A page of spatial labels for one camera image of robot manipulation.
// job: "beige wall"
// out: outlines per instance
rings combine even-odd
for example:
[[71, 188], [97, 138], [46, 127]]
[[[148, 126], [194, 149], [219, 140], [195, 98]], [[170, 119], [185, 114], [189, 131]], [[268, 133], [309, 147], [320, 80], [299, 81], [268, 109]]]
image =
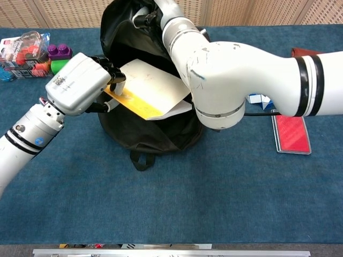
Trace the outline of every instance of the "beige wall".
[[[1, 0], [0, 27], [100, 27], [112, 0]], [[177, 0], [196, 25], [342, 24], [343, 0]]]

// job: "backpack strap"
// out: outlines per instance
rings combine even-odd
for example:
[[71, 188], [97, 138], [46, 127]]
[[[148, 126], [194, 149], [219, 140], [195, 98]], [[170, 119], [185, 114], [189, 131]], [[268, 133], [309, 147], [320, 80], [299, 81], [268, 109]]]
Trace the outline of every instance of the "backpack strap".
[[[140, 163], [139, 159], [141, 156], [145, 156], [145, 163]], [[137, 151], [130, 152], [130, 159], [138, 171], [145, 171], [155, 163], [155, 155], [151, 153], [141, 153]]]

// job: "black backpack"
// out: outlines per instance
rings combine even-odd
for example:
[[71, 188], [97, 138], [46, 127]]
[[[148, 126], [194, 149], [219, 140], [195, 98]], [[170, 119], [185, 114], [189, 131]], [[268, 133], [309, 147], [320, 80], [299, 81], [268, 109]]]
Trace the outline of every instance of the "black backpack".
[[[107, 6], [101, 20], [103, 53], [115, 67], [140, 59], [179, 78], [163, 46], [161, 28], [154, 25], [136, 29], [132, 23], [142, 3], [151, 12], [159, 10], [151, 0], [115, 0]], [[97, 102], [110, 99], [102, 93]], [[191, 95], [185, 100], [191, 103]], [[194, 145], [203, 132], [194, 109], [163, 120], [146, 121], [120, 104], [107, 114], [99, 114], [99, 120], [111, 138], [131, 150], [131, 160], [139, 171], [151, 167], [155, 155], [182, 151]], [[143, 162], [140, 161], [142, 154], [145, 155]]]

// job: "paper sheet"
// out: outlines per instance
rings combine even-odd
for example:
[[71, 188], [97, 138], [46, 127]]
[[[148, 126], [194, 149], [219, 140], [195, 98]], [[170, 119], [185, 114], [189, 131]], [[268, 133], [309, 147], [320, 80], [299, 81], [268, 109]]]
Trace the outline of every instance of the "paper sheet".
[[122, 66], [121, 71], [126, 76], [122, 94], [111, 92], [109, 86], [105, 92], [145, 120], [191, 110], [191, 104], [183, 101], [190, 91], [181, 79], [138, 59]]

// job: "purple toy block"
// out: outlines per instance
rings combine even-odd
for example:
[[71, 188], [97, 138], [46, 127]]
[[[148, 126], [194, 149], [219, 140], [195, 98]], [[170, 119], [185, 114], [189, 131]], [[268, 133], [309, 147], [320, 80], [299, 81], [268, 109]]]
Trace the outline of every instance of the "purple toy block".
[[66, 44], [56, 47], [54, 44], [48, 46], [49, 58], [52, 61], [71, 59], [73, 51]]

